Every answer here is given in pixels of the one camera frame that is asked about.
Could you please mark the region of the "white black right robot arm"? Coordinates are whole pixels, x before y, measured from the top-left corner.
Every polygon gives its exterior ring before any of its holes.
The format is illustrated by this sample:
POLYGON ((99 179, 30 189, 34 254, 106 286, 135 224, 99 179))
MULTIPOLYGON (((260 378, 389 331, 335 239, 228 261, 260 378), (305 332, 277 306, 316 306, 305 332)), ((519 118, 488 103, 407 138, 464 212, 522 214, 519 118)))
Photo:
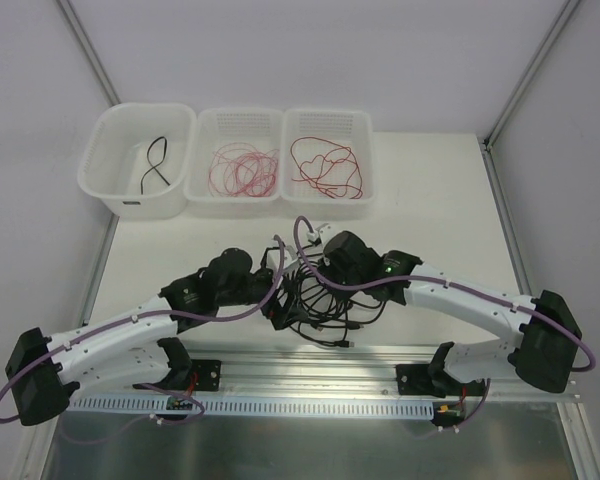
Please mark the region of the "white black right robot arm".
POLYGON ((441 344, 421 381, 428 394, 513 376, 547 393, 565 391, 582 333, 561 295, 510 296, 463 284, 417 256, 399 250, 380 255, 348 230, 324 226, 319 238, 319 272, 331 291, 436 311, 492 334, 486 342, 441 344))

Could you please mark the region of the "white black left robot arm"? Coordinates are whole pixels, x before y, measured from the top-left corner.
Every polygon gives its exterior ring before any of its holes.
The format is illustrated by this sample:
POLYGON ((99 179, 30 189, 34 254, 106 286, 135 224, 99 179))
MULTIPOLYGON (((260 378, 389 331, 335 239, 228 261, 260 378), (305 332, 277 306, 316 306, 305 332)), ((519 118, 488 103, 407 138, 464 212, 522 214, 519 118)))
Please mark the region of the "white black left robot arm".
POLYGON ((225 307, 242 320, 273 304, 286 268, 296 260, 288 247, 269 247, 260 266, 244 250, 229 248, 195 273, 181 277, 138 307, 95 325, 46 335, 23 332, 7 361, 14 420, 34 426, 63 413, 74 400, 96 392, 151 384, 182 389, 192 361, 179 334, 219 322, 225 307))

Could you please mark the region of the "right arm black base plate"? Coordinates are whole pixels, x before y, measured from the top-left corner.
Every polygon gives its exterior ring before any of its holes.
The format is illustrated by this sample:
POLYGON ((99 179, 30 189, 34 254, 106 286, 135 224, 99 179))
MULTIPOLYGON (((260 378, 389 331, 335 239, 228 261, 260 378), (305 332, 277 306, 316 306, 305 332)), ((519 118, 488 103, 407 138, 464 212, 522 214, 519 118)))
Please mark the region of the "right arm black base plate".
POLYGON ((482 396, 485 381, 461 383, 441 368, 429 364, 398 364, 395 366, 398 393, 401 396, 482 396))

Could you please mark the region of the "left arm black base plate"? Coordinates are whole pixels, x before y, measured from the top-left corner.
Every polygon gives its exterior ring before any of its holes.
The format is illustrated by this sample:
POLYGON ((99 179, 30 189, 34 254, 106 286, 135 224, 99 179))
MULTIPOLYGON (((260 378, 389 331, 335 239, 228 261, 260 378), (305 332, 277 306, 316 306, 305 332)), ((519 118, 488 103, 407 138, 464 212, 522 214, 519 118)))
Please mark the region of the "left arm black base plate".
POLYGON ((180 389, 189 392, 217 392, 220 388, 222 362, 193 359, 180 389))

